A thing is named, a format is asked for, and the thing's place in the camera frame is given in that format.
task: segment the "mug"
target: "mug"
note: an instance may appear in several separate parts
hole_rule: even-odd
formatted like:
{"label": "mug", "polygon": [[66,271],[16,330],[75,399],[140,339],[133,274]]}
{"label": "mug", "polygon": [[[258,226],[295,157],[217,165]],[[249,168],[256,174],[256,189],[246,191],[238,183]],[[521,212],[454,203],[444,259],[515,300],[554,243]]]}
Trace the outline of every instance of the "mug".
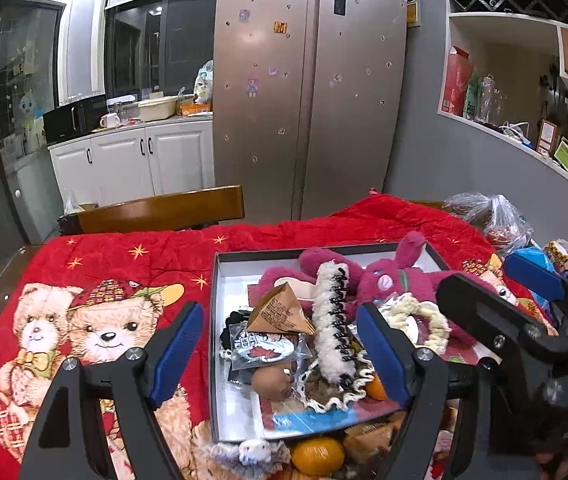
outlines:
{"label": "mug", "polygon": [[122,124],[122,121],[115,113],[103,115],[100,119],[100,126],[103,128],[115,128],[120,126],[120,124]]}

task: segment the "bow tie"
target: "bow tie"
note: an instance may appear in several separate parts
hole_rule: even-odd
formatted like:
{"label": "bow tie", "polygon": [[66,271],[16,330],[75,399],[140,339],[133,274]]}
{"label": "bow tie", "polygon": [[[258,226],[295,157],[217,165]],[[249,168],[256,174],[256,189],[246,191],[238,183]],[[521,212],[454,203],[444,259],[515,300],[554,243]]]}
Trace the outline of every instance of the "bow tie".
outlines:
{"label": "bow tie", "polygon": [[20,348],[20,352],[17,354],[17,362],[21,365],[31,365],[36,370],[40,372],[45,371],[48,368],[50,359],[46,352],[29,352],[26,348]]}

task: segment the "side-by-side refrigerator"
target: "side-by-side refrigerator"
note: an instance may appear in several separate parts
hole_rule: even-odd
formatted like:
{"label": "side-by-side refrigerator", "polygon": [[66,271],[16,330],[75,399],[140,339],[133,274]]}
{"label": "side-by-side refrigerator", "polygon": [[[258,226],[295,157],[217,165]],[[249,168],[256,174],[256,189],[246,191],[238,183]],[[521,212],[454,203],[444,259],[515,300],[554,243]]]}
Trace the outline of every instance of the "side-by-side refrigerator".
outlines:
{"label": "side-by-side refrigerator", "polygon": [[381,190],[402,87],[406,0],[218,0],[216,183],[254,223]]}

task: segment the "pink plush toy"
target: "pink plush toy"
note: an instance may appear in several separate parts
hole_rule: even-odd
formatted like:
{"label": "pink plush toy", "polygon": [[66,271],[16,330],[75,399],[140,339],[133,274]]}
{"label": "pink plush toy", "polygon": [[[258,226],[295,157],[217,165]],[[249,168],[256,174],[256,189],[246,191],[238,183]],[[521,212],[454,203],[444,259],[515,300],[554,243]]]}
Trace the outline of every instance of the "pink plush toy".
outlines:
{"label": "pink plush toy", "polygon": [[[394,292],[401,295],[410,292],[418,301],[436,302],[435,291],[440,282],[452,274],[463,274],[475,283],[482,285],[491,292],[494,287],[480,277],[458,270],[441,270],[439,272],[424,272],[419,267],[413,267],[422,254],[426,238],[416,231],[409,232],[400,241],[395,253],[395,260],[383,258],[369,264],[363,269],[355,262],[330,249],[309,248],[298,258],[299,267],[295,270],[288,267],[271,267],[260,278],[256,293],[259,297],[269,292],[274,286],[288,281],[300,299],[304,312],[310,316],[313,305],[312,289],[320,264],[334,260],[349,266],[349,283],[347,287],[346,313],[351,322],[355,318],[357,307],[366,302],[382,305]],[[450,323],[451,336],[467,343],[472,339],[454,323]]]}

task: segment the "orange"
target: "orange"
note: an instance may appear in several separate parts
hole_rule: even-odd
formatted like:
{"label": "orange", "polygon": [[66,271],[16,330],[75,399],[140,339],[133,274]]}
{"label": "orange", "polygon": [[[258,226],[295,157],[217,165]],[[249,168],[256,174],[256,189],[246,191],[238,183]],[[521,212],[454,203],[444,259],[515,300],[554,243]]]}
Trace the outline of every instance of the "orange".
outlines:
{"label": "orange", "polygon": [[366,383],[364,386],[366,390],[366,394],[375,400],[387,400],[388,395],[384,391],[384,386],[382,386],[382,381],[379,380],[379,376],[377,374],[373,374],[373,380],[369,383]]}
{"label": "orange", "polygon": [[342,467],[344,448],[334,438],[318,436],[297,444],[290,458],[306,475],[328,476]]}

